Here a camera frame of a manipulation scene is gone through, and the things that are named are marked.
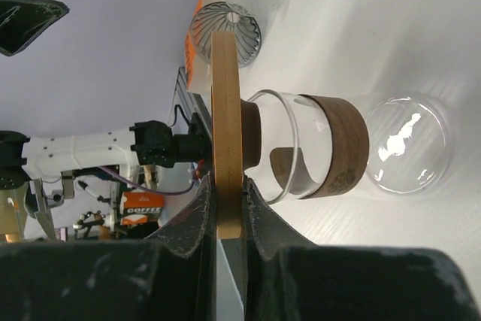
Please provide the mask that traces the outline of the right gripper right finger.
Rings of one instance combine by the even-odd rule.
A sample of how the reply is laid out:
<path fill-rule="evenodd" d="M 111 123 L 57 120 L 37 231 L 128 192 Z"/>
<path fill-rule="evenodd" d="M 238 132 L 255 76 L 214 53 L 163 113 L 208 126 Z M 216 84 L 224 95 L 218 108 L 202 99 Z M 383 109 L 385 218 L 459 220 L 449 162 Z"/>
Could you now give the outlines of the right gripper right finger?
<path fill-rule="evenodd" d="M 244 180 L 247 320 L 478 320 L 459 267 L 433 249 L 319 246 Z"/>

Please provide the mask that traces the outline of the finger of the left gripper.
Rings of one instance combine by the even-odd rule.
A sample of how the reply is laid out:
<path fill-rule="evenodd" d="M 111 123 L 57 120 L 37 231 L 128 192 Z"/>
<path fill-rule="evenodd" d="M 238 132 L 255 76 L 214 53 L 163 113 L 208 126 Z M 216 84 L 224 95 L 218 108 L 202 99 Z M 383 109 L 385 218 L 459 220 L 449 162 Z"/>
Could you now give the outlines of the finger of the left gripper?
<path fill-rule="evenodd" d="M 1 0 L 1 54 L 24 51 L 70 9 L 55 0 Z"/>

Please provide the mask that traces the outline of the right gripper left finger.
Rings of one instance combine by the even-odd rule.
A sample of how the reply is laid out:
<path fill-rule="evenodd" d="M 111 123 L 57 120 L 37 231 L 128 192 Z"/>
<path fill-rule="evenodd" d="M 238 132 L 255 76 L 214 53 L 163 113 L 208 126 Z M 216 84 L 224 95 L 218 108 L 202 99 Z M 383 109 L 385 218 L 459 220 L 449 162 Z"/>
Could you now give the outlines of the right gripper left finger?
<path fill-rule="evenodd" d="M 1 248 L 3 320 L 213 320 L 215 186 L 145 239 Z"/>

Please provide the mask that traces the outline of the wooden dripper ring stand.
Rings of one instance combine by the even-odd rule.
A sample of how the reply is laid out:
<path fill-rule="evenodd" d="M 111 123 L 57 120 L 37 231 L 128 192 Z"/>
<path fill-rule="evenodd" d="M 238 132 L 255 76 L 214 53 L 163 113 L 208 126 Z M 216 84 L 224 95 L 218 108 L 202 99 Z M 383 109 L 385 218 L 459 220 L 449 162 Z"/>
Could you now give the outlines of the wooden dripper ring stand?
<path fill-rule="evenodd" d="M 237 47 L 232 32 L 211 33 L 211 116 L 213 173 L 220 239 L 239 238 L 243 229 L 243 132 Z"/>

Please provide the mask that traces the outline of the orange coffee filter box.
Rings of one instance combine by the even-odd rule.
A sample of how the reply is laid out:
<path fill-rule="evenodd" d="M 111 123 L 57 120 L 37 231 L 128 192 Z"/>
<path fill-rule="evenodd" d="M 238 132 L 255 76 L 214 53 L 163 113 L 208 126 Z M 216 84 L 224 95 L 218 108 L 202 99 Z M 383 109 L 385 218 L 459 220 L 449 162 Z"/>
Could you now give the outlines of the orange coffee filter box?
<path fill-rule="evenodd" d="M 188 92 L 199 95 L 210 91 L 210 66 L 196 50 L 192 33 L 194 17 L 203 5 L 204 0 L 198 0 L 184 41 L 186 88 Z"/>

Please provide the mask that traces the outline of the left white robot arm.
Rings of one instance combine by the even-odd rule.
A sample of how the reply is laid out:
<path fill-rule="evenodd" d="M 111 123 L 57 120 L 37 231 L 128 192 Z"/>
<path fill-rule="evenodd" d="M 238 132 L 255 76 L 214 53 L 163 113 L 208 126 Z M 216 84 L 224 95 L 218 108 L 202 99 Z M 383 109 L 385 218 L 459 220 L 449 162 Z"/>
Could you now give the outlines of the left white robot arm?
<path fill-rule="evenodd" d="M 1 0 L 1 52 L 29 46 L 69 12 L 54 0 Z M 1 188 L 17 189 L 33 180 L 56 178 L 66 171 L 87 171 L 114 165 L 159 165 L 198 162 L 210 156 L 210 139 L 200 123 L 186 134 L 174 134 L 159 121 L 97 135 L 36 138 L 19 132 L 1 133 Z"/>

